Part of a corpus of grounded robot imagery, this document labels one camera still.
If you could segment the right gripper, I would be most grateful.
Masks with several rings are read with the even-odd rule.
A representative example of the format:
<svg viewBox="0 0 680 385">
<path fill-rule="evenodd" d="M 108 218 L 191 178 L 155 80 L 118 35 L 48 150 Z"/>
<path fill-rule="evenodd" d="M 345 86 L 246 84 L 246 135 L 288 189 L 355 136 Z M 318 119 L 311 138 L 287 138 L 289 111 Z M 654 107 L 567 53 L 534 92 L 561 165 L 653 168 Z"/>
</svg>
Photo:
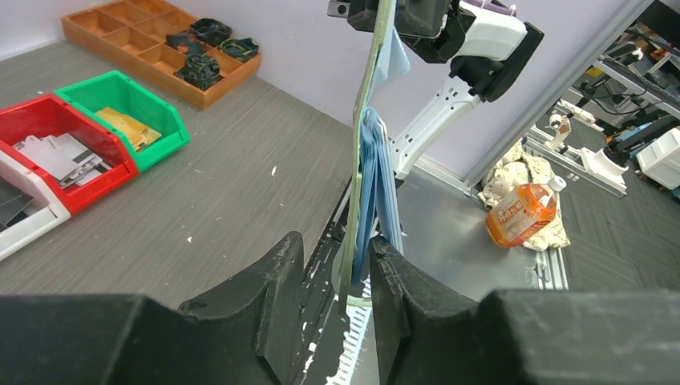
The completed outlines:
<svg viewBox="0 0 680 385">
<path fill-rule="evenodd" d="M 355 29 L 373 32 L 378 7 L 384 1 L 351 0 L 347 22 Z M 434 38 L 439 35 L 451 9 L 449 0 L 398 0 L 395 1 L 394 25 L 400 35 L 417 38 Z"/>
</svg>

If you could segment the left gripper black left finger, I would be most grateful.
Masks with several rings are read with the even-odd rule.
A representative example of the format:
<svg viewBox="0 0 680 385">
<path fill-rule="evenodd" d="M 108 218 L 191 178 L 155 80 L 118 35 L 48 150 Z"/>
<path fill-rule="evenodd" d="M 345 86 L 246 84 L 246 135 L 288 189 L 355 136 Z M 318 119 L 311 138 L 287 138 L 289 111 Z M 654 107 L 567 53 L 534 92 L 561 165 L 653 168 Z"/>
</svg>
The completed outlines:
<svg viewBox="0 0 680 385">
<path fill-rule="evenodd" d="M 286 234 L 172 310 L 139 294 L 1 299 L 4 384 L 290 384 L 304 248 Z"/>
</svg>

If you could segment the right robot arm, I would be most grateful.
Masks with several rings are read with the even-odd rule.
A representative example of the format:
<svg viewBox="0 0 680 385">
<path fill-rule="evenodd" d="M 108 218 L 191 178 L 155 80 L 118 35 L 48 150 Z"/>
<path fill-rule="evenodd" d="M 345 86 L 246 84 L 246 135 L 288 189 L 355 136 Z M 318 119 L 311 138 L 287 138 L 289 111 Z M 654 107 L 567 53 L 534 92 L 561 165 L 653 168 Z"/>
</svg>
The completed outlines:
<svg viewBox="0 0 680 385">
<path fill-rule="evenodd" d="M 353 111 L 359 126 L 373 91 L 405 75 L 410 48 L 449 71 L 431 101 L 391 140 L 389 159 L 404 180 L 418 158 L 453 122 L 498 100 L 516 81 L 544 32 L 498 1 L 331 1 L 329 16 L 373 35 Z"/>
</svg>

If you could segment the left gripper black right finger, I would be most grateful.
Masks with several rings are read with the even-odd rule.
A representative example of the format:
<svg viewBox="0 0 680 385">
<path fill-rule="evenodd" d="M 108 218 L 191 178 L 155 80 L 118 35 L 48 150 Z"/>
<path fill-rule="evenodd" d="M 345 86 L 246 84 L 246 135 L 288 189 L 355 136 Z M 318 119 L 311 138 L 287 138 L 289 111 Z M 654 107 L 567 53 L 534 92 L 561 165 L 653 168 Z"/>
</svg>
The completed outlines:
<svg viewBox="0 0 680 385">
<path fill-rule="evenodd" d="M 676 384 L 676 291 L 493 290 L 481 301 L 368 246 L 382 384 Z"/>
</svg>

